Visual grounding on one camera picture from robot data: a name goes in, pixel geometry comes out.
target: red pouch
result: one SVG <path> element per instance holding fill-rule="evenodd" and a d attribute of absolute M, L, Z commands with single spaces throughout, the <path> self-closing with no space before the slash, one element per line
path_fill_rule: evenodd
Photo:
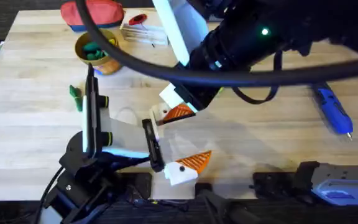
<path fill-rule="evenodd" d="M 124 18 L 121 4 L 112 0 L 87 0 L 86 5 L 94 23 L 99 28 L 119 26 Z M 74 32 L 86 31 L 75 2 L 63 4 L 60 13 Z"/>

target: blue and black tool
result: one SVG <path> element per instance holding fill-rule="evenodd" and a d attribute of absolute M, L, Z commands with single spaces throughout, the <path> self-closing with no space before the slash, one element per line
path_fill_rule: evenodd
<path fill-rule="evenodd" d="M 311 85 L 316 102 L 319 104 L 326 119 L 338 134 L 346 134 L 352 140 L 352 120 L 343 109 L 338 98 L 327 83 Z"/>

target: blue device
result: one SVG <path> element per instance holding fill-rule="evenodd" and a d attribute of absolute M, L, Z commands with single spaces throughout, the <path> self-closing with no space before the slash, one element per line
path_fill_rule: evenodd
<path fill-rule="evenodd" d="M 323 111 L 326 119 L 338 134 L 346 134 L 352 139 L 352 120 L 343 109 L 338 98 L 327 83 L 317 83 L 311 86 L 314 97 Z"/>

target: cable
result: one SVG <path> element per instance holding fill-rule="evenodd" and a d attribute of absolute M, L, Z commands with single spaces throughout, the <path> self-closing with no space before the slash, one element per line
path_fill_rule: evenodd
<path fill-rule="evenodd" d="M 283 68 L 283 52 L 282 50 L 279 50 L 274 54 L 274 60 L 273 60 L 273 69 L 275 71 L 280 71 Z M 278 91 L 278 86 L 272 86 L 270 87 L 270 91 L 266 98 L 264 100 L 255 100 L 247 95 L 245 95 L 243 92 L 241 92 L 238 87 L 232 87 L 233 92 L 242 100 L 244 100 L 247 103 L 250 103 L 252 105 L 259 105 L 262 103 L 266 103 L 274 98 L 276 96 Z"/>
<path fill-rule="evenodd" d="M 52 179 L 50 179 L 49 184 L 47 185 L 47 187 L 44 190 L 44 193 L 42 194 L 42 197 L 40 199 L 40 204 L 39 207 L 37 209 L 37 213 L 35 214 L 35 218 L 33 221 L 33 224 L 38 224 L 39 220 L 40 220 L 40 216 L 41 216 L 41 210 L 42 210 L 42 205 L 45 202 L 45 198 L 47 197 L 47 194 L 52 186 L 52 184 L 55 182 L 55 180 L 57 179 L 57 177 L 60 175 L 60 173 L 62 172 L 63 167 L 60 167 L 59 170 L 57 170 L 56 174 L 52 177 Z"/>
<path fill-rule="evenodd" d="M 243 71 L 212 72 L 177 70 L 170 67 L 154 65 L 135 58 L 110 44 L 93 22 L 89 10 L 86 7 L 85 0 L 75 1 L 81 20 L 87 31 L 103 50 L 121 64 L 154 78 L 173 82 L 192 83 L 194 85 L 241 87 L 301 85 L 358 77 L 358 60 L 292 70 L 248 73 L 244 73 Z"/>

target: cup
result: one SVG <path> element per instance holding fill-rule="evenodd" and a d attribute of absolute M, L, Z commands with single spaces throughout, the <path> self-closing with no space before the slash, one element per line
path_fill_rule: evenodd
<path fill-rule="evenodd" d="M 106 29 L 100 29 L 100 31 L 102 32 L 104 37 L 107 38 L 108 40 L 114 40 L 114 41 L 110 41 L 110 43 L 112 42 L 116 47 L 119 47 L 118 41 L 112 32 Z M 116 72 L 117 70 L 119 70 L 121 68 L 120 63 L 108 55 L 97 60 L 86 59 L 86 55 L 83 51 L 83 47 L 87 43 L 90 43 L 92 41 L 93 40 L 90 34 L 87 32 L 78 38 L 78 40 L 75 43 L 75 53 L 77 57 L 80 58 L 80 60 L 83 61 L 85 64 L 89 64 L 89 63 L 92 64 L 93 68 L 103 75 L 110 75 Z"/>

